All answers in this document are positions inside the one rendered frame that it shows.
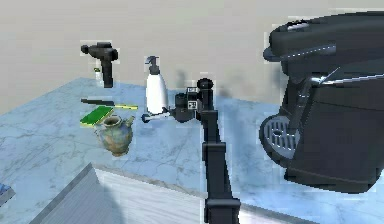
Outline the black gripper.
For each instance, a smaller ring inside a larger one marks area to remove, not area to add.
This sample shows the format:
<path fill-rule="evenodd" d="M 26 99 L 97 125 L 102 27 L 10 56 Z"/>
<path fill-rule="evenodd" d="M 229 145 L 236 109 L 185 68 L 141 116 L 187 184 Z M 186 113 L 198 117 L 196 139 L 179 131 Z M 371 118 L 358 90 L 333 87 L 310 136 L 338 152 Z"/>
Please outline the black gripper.
<path fill-rule="evenodd" d="M 189 109 L 189 101 L 193 101 L 193 108 Z M 175 108 L 173 110 L 173 117 L 180 123 L 187 122 L 195 117 L 195 110 L 197 106 L 196 93 L 178 93 L 175 95 Z M 148 123 L 152 120 L 162 119 L 171 116 L 170 110 L 166 110 L 160 114 L 143 114 L 141 120 Z"/>

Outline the white dispenser bottle black pump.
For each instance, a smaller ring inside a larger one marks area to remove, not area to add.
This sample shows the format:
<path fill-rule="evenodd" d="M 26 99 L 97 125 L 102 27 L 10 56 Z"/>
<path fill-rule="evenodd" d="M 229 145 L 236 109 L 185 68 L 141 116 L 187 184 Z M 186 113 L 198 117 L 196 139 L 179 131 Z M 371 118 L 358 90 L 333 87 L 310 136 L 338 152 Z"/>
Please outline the white dispenser bottle black pump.
<path fill-rule="evenodd" d="M 157 56 L 148 56 L 145 61 L 149 65 L 146 80 L 146 105 L 150 114 L 161 114 L 168 108 L 168 95 L 165 81 L 157 64 Z"/>

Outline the green blue ceramic teapot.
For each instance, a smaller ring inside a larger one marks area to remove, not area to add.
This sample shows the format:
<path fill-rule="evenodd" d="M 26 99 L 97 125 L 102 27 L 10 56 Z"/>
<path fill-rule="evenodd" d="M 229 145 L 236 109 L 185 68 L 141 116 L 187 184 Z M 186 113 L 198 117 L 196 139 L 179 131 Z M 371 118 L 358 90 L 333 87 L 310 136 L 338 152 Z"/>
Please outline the green blue ceramic teapot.
<path fill-rule="evenodd" d="M 119 157 L 128 153 L 133 138 L 134 120 L 134 116 L 123 119 L 118 115 L 111 115 L 94 126 L 100 144 L 113 156 Z"/>

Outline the black and yellow knife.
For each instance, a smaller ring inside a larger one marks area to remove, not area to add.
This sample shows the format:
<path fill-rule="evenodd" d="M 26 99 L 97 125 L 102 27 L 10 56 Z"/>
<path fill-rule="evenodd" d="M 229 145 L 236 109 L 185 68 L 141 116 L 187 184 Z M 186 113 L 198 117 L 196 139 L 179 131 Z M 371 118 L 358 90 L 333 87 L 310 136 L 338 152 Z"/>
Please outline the black and yellow knife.
<path fill-rule="evenodd" d="M 129 110 L 137 110 L 137 105 L 127 105 L 127 104 L 117 104 L 114 101 L 107 101 L 107 100 L 95 100 L 95 99 L 80 99 L 82 103 L 86 104 L 92 104 L 92 105 L 103 105 L 103 106 L 111 106 L 116 108 L 122 108 L 122 109 L 129 109 Z"/>

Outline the green sponge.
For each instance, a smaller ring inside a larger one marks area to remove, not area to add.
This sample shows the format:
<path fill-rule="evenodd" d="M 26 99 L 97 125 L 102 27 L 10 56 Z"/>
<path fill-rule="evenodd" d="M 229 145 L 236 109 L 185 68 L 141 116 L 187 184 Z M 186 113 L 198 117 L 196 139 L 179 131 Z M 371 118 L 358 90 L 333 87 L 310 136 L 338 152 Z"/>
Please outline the green sponge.
<path fill-rule="evenodd" d="M 93 127 L 100 121 L 108 117 L 113 112 L 112 107 L 98 106 L 96 109 L 80 119 L 80 124 L 83 126 Z"/>

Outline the black massage gun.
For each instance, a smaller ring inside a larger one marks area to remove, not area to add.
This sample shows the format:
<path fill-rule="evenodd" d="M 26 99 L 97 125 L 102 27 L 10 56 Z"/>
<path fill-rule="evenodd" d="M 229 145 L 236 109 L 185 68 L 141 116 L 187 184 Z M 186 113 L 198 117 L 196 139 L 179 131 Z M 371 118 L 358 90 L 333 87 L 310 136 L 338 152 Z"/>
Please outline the black massage gun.
<path fill-rule="evenodd" d="M 95 45 L 82 45 L 80 50 L 101 63 L 102 80 L 105 88 L 113 87 L 112 62 L 118 59 L 118 51 L 111 42 L 97 42 Z"/>

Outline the white marble top counter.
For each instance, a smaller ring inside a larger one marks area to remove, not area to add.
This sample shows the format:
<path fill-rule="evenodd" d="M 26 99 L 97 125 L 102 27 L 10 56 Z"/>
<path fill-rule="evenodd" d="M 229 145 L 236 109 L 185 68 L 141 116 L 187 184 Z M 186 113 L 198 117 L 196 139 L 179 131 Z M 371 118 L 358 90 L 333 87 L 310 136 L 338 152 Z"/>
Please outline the white marble top counter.
<path fill-rule="evenodd" d="M 103 149 L 81 118 L 103 98 L 138 119 L 142 87 L 80 78 L 0 115 L 0 224 L 203 224 L 202 134 L 196 121 L 137 120 L 129 152 Z M 217 97 L 241 224 L 384 224 L 384 180 L 350 195 L 288 182 L 258 140 L 271 104 Z"/>

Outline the blue grey flat object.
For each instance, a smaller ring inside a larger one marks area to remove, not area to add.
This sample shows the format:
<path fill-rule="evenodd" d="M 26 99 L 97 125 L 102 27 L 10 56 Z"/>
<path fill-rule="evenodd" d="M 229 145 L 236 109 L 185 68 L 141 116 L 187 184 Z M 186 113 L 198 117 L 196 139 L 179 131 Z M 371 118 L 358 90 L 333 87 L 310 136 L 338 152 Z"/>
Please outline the blue grey flat object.
<path fill-rule="evenodd" d="M 8 185 L 0 183 L 0 207 L 15 195 L 15 191 Z"/>

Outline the black coffee machine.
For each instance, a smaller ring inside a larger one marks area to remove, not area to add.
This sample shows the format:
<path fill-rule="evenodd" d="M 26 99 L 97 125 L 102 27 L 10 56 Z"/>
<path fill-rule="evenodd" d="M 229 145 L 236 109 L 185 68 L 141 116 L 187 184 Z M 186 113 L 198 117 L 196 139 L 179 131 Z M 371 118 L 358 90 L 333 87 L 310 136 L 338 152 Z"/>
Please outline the black coffee machine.
<path fill-rule="evenodd" d="M 288 82 L 260 126 L 287 181 L 359 194 L 384 171 L 384 11 L 290 21 L 263 52 Z"/>

